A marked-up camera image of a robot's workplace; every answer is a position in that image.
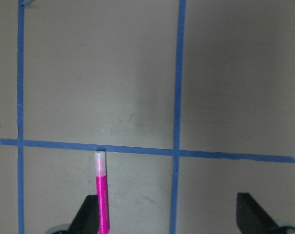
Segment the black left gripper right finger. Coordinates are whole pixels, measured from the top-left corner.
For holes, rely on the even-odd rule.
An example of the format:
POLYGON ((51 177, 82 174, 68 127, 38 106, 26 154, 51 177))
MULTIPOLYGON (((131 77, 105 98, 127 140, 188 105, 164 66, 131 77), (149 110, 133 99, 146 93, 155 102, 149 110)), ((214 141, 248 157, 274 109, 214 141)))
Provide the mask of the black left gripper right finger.
POLYGON ((241 234, 273 234, 279 229, 249 193, 237 194, 236 224, 241 234))

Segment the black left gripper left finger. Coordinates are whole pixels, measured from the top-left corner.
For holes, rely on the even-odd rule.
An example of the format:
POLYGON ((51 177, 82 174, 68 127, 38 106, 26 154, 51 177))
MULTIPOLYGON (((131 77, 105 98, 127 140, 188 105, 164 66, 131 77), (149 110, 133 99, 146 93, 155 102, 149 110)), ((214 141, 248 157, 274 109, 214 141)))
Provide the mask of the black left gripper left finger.
POLYGON ((70 234, 97 234, 99 205, 97 195, 88 195, 68 228, 70 234))

